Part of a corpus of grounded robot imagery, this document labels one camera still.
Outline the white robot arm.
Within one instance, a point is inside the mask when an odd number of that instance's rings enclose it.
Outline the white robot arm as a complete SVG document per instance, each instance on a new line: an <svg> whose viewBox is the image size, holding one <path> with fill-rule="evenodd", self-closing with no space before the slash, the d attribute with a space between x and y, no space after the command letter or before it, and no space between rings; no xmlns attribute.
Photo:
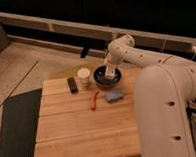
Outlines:
<svg viewBox="0 0 196 157"><path fill-rule="evenodd" d="M137 49L130 35L109 42L107 73L122 61L140 67L133 94L141 157L196 157L186 108L196 98L196 62Z"/></svg>

